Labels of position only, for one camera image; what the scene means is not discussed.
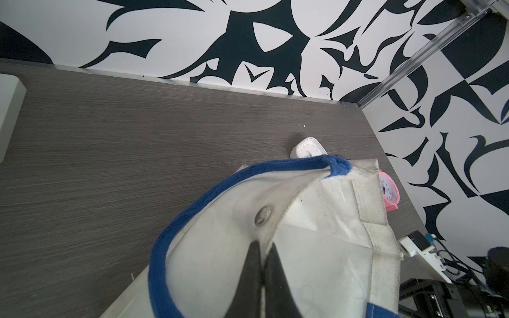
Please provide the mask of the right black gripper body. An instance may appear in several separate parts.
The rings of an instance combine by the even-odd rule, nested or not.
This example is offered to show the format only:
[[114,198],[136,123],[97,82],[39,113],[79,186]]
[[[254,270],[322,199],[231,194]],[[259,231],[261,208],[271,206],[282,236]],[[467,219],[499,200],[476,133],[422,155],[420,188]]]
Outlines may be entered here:
[[481,282],[465,265],[452,283],[412,279],[400,287],[398,311],[405,317],[508,317],[508,248],[488,251]]

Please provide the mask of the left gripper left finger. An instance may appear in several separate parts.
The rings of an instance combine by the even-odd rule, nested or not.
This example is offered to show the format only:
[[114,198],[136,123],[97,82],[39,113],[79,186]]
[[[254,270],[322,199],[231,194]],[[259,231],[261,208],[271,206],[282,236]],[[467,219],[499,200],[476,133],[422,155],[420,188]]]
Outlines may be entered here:
[[260,243],[253,241],[249,245],[237,289],[225,317],[260,317],[262,283]]

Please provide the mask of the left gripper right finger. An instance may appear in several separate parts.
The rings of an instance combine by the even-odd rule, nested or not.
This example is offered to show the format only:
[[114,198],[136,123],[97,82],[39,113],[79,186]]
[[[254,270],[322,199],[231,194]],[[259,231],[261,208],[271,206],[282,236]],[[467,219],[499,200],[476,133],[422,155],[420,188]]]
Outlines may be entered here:
[[267,254],[263,276],[265,284],[265,317],[302,317],[292,296],[277,246],[274,243]]

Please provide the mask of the white canvas bag blue handles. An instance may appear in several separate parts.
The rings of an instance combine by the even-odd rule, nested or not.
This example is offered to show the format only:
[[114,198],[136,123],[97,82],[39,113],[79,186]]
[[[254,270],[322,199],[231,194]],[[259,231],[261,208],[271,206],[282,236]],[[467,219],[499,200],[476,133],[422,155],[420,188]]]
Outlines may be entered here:
[[375,159],[241,168],[181,212],[105,317],[225,317],[249,245],[274,243],[302,317],[396,317],[402,253]]

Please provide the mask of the pink alarm clock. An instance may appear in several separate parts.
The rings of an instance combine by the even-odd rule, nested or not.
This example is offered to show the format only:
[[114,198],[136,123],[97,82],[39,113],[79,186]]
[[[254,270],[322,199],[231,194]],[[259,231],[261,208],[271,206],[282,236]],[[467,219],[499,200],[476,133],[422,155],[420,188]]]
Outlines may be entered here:
[[398,209],[400,192],[394,180],[385,172],[379,172],[380,186],[384,197],[384,205],[387,212]]

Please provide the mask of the white square alarm clock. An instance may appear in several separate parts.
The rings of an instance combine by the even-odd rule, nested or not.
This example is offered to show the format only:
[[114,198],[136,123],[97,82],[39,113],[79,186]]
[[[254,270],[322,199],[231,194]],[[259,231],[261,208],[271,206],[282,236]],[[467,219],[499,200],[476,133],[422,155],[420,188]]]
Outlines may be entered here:
[[325,148],[314,137],[308,137],[299,142],[290,152],[291,159],[311,158],[327,155]]

